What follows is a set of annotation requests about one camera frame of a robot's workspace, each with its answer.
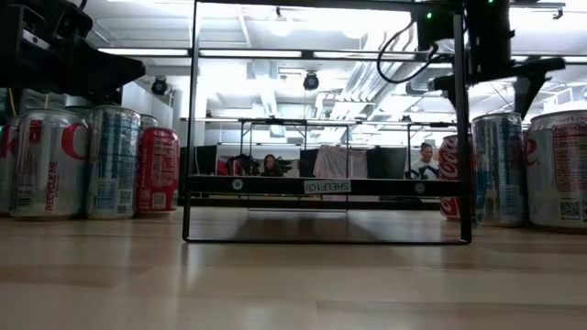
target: man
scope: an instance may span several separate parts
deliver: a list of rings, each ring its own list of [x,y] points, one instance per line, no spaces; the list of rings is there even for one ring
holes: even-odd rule
[[[437,180],[438,163],[432,159],[434,151],[429,144],[422,143],[420,146],[420,159],[412,163],[411,174],[413,179],[419,180]]]

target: soda can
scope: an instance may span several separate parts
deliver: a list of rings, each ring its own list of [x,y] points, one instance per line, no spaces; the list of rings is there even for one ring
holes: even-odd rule
[[[7,215],[12,196],[12,182],[18,151],[19,116],[14,116],[2,127],[0,136],[0,215]]]
[[[177,209],[180,140],[169,128],[141,132],[137,215],[166,216]]]
[[[587,231],[587,111],[532,119],[526,141],[530,221]]]
[[[473,119],[472,134],[477,222],[522,225],[527,220],[527,203],[520,115],[482,115]]]
[[[83,211],[89,130],[80,115],[29,110],[18,125],[10,214],[51,220]]]
[[[459,159],[459,138],[457,135],[444,137],[440,149],[438,150],[438,169],[439,179],[442,181],[458,181],[460,176]],[[469,135],[469,149],[472,151],[472,136]],[[473,203],[473,156],[470,153],[471,159],[468,162],[471,165],[471,216],[475,217],[475,206]],[[441,198],[440,199],[440,213],[449,221],[460,221],[460,198]]]
[[[140,115],[103,105],[92,123],[86,213],[90,219],[129,219],[135,213]]]
[[[140,128],[157,127],[159,123],[157,118],[152,115],[140,115]]]

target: shelf label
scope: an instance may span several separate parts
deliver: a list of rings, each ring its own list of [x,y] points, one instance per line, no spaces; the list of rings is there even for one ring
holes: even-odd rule
[[[305,194],[350,193],[350,180],[304,181]]]

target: wooden floor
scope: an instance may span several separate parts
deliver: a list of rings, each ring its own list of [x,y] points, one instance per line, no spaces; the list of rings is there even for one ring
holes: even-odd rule
[[[248,224],[246,210],[234,209],[193,209],[193,216],[201,236],[455,231],[436,212],[303,213],[304,225],[292,214],[255,212]],[[587,236],[485,227],[474,239],[468,247],[186,245],[179,213],[4,219],[0,323],[17,330],[587,329]]]

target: woman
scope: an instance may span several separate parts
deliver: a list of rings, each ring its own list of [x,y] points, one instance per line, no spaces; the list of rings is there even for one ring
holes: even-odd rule
[[[261,176],[282,177],[282,169],[279,167],[277,159],[272,154],[265,156],[263,160],[263,173]]]
[[[412,171],[418,175],[420,180],[436,180],[438,178],[438,163],[432,159],[434,151],[429,144],[422,143],[420,146],[420,159],[412,163]]]

